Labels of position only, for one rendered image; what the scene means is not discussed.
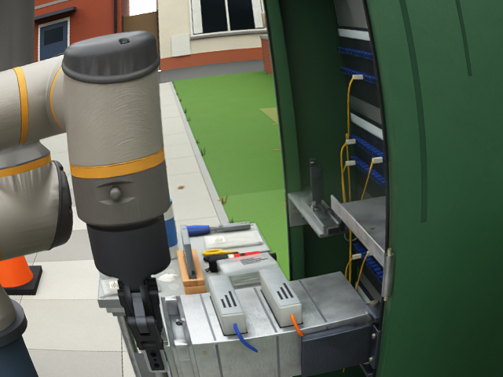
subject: sky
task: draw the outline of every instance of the sky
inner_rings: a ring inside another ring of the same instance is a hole
[[[157,0],[129,0],[129,15],[151,13],[157,10]]]

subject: robotic arm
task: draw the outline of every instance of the robotic arm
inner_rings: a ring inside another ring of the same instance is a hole
[[[0,260],[68,240],[68,183],[39,143],[67,132],[76,210],[95,265],[119,279],[127,322],[153,371],[166,366],[150,276],[171,261],[159,61],[153,35],[136,31],[78,42],[63,57],[0,73]],[[16,145],[23,148],[7,149]]]

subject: yellow handle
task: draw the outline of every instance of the yellow handle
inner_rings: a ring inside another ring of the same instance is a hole
[[[209,249],[203,251],[203,256],[207,257],[208,255],[218,255],[218,254],[229,254],[229,253],[237,253],[235,250],[222,250],[222,249]]]

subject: orange traffic cone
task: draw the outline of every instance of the orange traffic cone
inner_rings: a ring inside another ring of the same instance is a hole
[[[35,295],[41,275],[42,267],[30,267],[25,257],[0,262],[0,285],[8,295]]]

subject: blue port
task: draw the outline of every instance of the blue port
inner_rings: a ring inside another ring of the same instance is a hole
[[[366,73],[363,73],[363,72],[360,72],[360,71],[355,71],[354,69],[346,68],[346,67],[341,67],[340,71],[342,73],[344,73],[345,75],[349,75],[349,76],[352,76],[352,75],[363,75],[363,79],[366,82],[370,82],[372,84],[377,84],[376,76],[368,75]]]
[[[357,156],[351,156],[351,159],[354,160],[356,162],[356,167],[361,170],[363,173],[365,173],[366,175],[369,174],[369,170],[370,170],[370,166],[367,165],[366,163],[364,163],[361,159],[359,159]],[[386,179],[380,175],[379,173],[377,173],[374,169],[372,170],[372,172],[370,173],[370,178],[372,178],[372,180],[374,182],[376,182],[380,187],[382,187],[383,189],[386,188]]]
[[[359,49],[346,49],[344,47],[337,47],[337,51],[340,53],[345,53],[346,55],[353,55],[354,57],[363,57],[364,59],[373,60],[372,53],[367,53],[366,51],[360,51]]]
[[[384,161],[384,153],[382,153],[379,149],[367,143],[361,137],[356,136],[355,134],[351,134],[349,136],[350,139],[356,140],[356,145],[363,149],[365,152],[369,153],[372,157],[382,157]]]
[[[365,254],[367,250],[363,247],[363,245],[359,242],[354,242],[353,243],[353,250],[356,251],[357,253],[362,254],[362,260],[365,257]],[[379,265],[379,263],[376,262],[376,260],[369,256],[365,260],[365,265],[369,267],[370,271],[376,276],[376,278],[382,283],[383,282],[383,269]]]

